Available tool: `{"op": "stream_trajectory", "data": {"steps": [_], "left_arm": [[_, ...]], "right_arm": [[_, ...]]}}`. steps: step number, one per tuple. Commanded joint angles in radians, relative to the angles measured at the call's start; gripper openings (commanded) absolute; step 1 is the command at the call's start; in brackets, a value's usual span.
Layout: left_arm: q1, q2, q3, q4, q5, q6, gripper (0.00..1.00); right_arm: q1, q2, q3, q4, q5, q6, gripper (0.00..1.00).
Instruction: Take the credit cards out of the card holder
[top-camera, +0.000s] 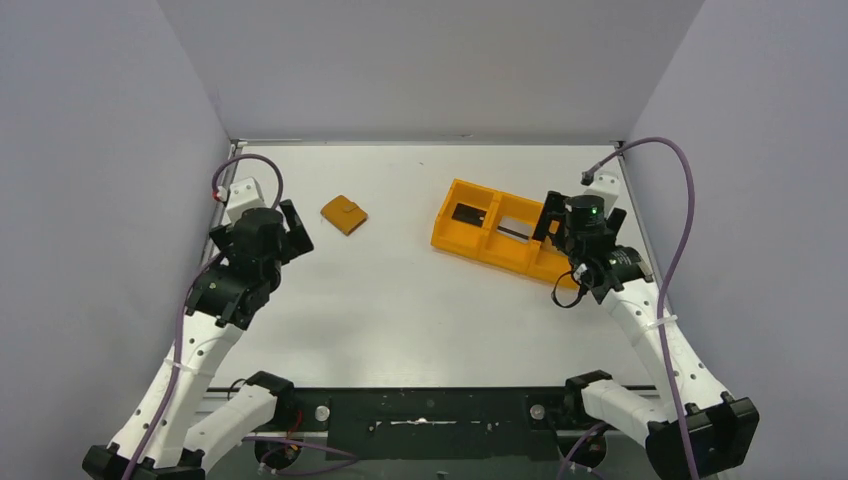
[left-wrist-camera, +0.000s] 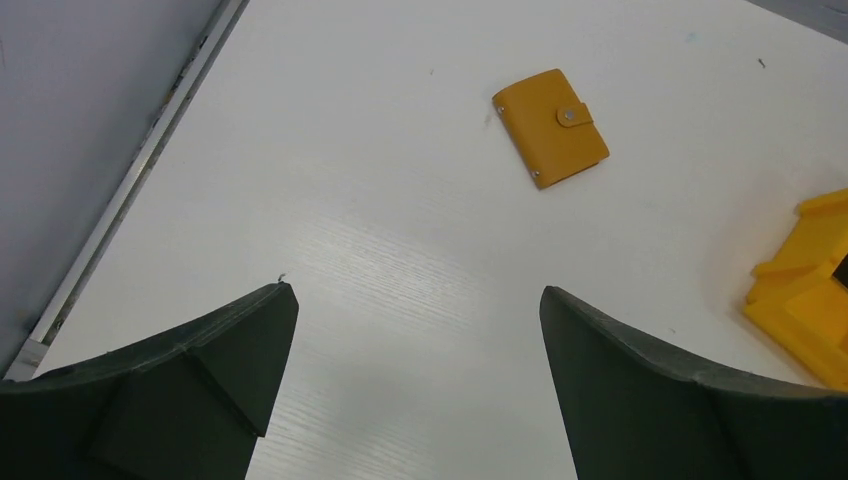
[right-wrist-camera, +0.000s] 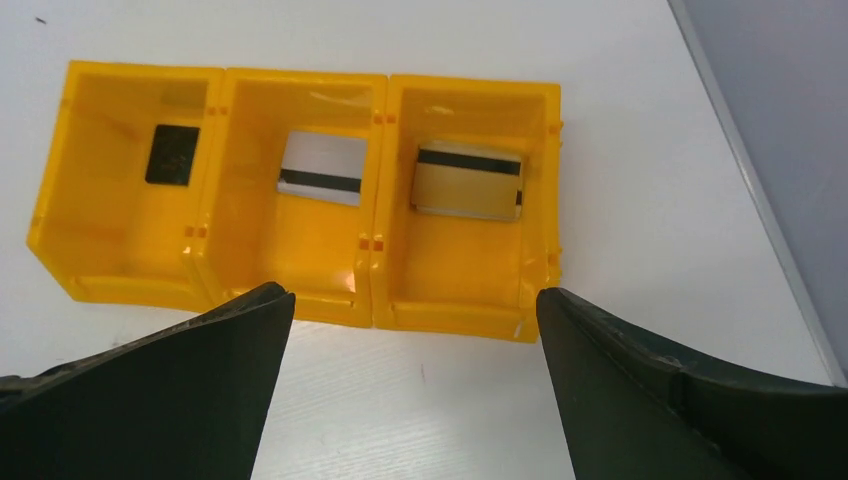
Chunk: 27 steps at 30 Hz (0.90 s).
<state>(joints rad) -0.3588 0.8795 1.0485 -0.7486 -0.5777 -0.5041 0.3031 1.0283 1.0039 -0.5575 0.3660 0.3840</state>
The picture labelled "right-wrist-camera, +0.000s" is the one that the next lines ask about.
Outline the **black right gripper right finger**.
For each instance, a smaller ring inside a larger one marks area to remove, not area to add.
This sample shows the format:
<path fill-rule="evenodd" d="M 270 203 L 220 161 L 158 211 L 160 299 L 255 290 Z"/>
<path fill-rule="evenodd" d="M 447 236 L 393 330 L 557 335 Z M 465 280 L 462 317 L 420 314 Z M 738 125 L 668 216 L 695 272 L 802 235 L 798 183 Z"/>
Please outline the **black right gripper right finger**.
<path fill-rule="evenodd" d="M 562 288 L 536 299 L 579 479 L 843 479 L 847 392 L 746 368 Z"/>

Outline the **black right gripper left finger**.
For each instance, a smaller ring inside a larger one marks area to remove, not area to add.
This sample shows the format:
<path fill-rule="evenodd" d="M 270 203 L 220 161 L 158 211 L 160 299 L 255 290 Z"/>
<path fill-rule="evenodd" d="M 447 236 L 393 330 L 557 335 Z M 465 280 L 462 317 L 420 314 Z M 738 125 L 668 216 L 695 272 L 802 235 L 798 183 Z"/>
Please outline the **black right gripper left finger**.
<path fill-rule="evenodd" d="M 247 479 L 293 323 L 274 282 L 43 373 L 1 379 L 5 479 Z"/>

